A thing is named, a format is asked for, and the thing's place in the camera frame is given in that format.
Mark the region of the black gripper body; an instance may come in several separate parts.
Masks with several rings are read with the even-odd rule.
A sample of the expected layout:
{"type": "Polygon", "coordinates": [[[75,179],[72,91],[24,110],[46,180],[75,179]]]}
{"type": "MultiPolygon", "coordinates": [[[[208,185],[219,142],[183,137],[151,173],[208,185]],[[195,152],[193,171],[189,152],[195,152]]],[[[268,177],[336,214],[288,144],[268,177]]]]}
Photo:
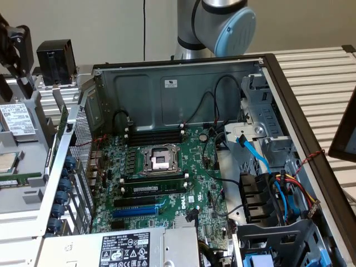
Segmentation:
{"type": "Polygon", "coordinates": [[[12,27],[1,15],[1,65],[19,79],[30,75],[34,64],[31,32],[26,25],[12,27]]]}

